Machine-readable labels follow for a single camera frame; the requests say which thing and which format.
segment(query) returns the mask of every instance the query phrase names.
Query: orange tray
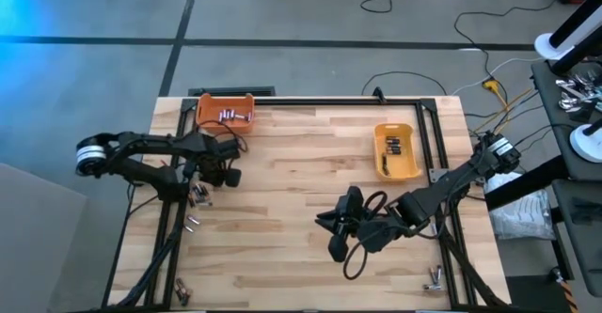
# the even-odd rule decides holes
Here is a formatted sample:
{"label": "orange tray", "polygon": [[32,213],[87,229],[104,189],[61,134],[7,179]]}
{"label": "orange tray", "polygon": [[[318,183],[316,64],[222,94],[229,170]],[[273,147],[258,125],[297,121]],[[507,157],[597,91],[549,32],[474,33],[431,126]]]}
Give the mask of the orange tray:
{"label": "orange tray", "polygon": [[231,109],[237,115],[251,115],[251,120],[246,122],[242,119],[224,121],[236,133],[249,133],[253,130],[253,121],[255,118],[255,101],[253,96],[247,94],[244,97],[224,97],[214,98],[209,93],[205,93],[198,99],[197,107],[197,125],[203,130],[218,134],[224,132],[224,127],[217,122],[207,122],[207,120],[219,120],[219,113],[222,110]]}
{"label": "orange tray", "polygon": [[[422,171],[416,165],[412,149],[412,132],[407,124],[378,124],[374,128],[374,162],[376,175],[382,181],[400,181],[418,177]],[[400,155],[387,154],[387,137],[399,137]],[[387,154],[388,176],[383,171],[383,153]]]}

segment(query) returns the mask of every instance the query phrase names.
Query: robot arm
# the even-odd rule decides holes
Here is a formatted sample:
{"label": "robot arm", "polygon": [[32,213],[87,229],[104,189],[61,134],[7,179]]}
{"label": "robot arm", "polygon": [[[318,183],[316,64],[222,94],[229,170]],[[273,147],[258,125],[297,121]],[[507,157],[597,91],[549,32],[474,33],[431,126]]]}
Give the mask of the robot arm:
{"label": "robot arm", "polygon": [[[346,195],[339,198],[335,210],[317,215],[316,223],[333,234],[328,251],[335,261],[348,261],[346,240],[349,236],[357,237],[358,244],[366,252],[376,253],[402,236],[410,238],[419,234],[429,226],[430,217],[436,214],[441,203],[446,203],[446,208],[455,208],[466,196],[471,182],[480,177],[488,179],[496,173],[511,172],[518,166],[519,158],[520,153],[506,138],[487,133],[466,163],[449,171],[431,186],[405,193],[389,203],[382,191],[370,196],[364,203],[359,188],[352,186]],[[369,205],[378,196],[381,197],[380,202],[371,210]],[[437,237],[450,248],[464,272],[473,278],[485,302],[488,305],[505,305],[484,284],[467,257],[456,248],[445,227],[441,227]],[[359,276],[344,274],[348,279]]]}
{"label": "robot arm", "polygon": [[130,158],[135,154],[166,154],[186,159],[184,176],[190,179],[195,171],[199,179],[213,186],[238,185],[241,173],[228,168],[226,161],[240,157],[237,139],[224,142],[207,134],[191,132],[182,137],[124,132],[100,133],[77,144],[76,171],[82,176],[99,178],[118,174],[129,182],[150,184],[159,199],[177,201],[188,194],[188,185],[178,181],[171,166],[153,167]]}

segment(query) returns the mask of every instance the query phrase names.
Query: wooden tabletop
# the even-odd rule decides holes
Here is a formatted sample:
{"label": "wooden tabletop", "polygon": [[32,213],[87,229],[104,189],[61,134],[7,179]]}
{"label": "wooden tabletop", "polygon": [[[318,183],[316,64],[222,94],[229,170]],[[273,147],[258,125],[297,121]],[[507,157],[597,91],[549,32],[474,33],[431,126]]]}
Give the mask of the wooden tabletop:
{"label": "wooden tabletop", "polygon": [[[457,97],[433,98],[454,168],[472,153],[462,105]],[[175,133],[181,102],[160,98],[150,133]],[[425,116],[437,165],[431,121],[428,113]],[[253,132],[245,136],[249,152],[234,162],[243,171],[240,185],[215,190],[212,208],[187,210],[201,220],[194,233],[182,234],[178,261],[178,276],[194,291],[188,309],[449,308],[445,290],[422,290],[431,282],[429,267],[441,264],[437,241],[416,237],[392,242],[368,255],[363,275],[348,281],[341,264],[328,254],[330,233],[313,222],[316,213],[332,210],[350,185],[359,186],[365,197],[384,190],[389,198],[428,185],[424,171],[413,180],[385,183],[374,170],[372,132],[385,122],[415,129],[412,143],[418,166],[424,169],[413,107],[257,106],[255,121]],[[146,156],[144,162],[160,165],[162,159],[168,161]],[[141,187],[134,206],[153,195],[150,187]],[[109,303],[123,298],[148,267],[160,209],[161,202],[154,201],[130,218]],[[485,204],[465,198],[459,211],[471,262],[498,297],[510,302]],[[362,253],[354,256],[350,273],[361,257]],[[464,298],[461,273],[457,263],[453,265]],[[162,272],[159,298],[164,278]],[[179,307],[175,295],[172,307]]]}

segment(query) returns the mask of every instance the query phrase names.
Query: yellow bin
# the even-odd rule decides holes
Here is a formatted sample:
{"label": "yellow bin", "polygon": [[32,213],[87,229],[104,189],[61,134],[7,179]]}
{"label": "yellow bin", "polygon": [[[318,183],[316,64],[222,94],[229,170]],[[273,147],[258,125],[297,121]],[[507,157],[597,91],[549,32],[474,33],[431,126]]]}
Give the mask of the yellow bin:
{"label": "yellow bin", "polygon": [[[422,171],[416,166],[412,149],[412,132],[407,124],[378,124],[374,128],[374,162],[376,174],[382,181],[400,181],[418,177]],[[400,155],[387,154],[387,137],[399,137]],[[383,171],[383,153],[387,155],[388,176]]]}

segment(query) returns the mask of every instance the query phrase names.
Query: concrete floor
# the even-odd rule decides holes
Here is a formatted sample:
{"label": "concrete floor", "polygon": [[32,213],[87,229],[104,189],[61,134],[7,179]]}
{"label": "concrete floor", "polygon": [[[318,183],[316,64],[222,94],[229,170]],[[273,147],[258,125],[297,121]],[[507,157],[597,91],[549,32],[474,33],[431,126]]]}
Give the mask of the concrete floor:
{"label": "concrete floor", "polygon": [[[0,0],[0,35],[173,39],[185,1]],[[196,0],[186,37],[466,43],[453,30],[458,13],[542,7],[551,0],[393,0],[393,12],[383,15],[361,10],[361,1]],[[460,27],[478,42],[529,44],[557,27],[574,8],[554,5],[497,19],[467,16]],[[170,52],[171,46],[163,45],[0,43],[0,162],[90,198],[55,288],[53,311],[100,304],[126,211],[124,181],[74,175],[75,144],[98,132],[147,131]],[[490,70],[513,57],[537,55],[492,52]],[[182,49],[168,95],[220,86],[275,86],[280,96],[357,95],[370,76],[387,70],[429,75],[452,92],[482,79],[483,61],[480,52],[458,50],[190,46]],[[530,75],[529,63],[524,62],[496,73],[510,98],[532,86]],[[431,82],[413,76],[382,77],[373,86],[390,95],[441,93]],[[460,96],[466,112],[499,109],[498,100],[480,87]],[[523,109],[538,104],[534,98]],[[467,123],[474,128],[481,122],[469,118]],[[546,124],[540,109],[507,126],[504,134],[516,141]],[[522,165],[536,167],[557,153],[549,135],[528,151]],[[500,242],[499,249],[507,275],[545,274],[555,266],[546,242]],[[602,300],[591,297],[578,272],[576,276],[579,308],[596,311]]]}

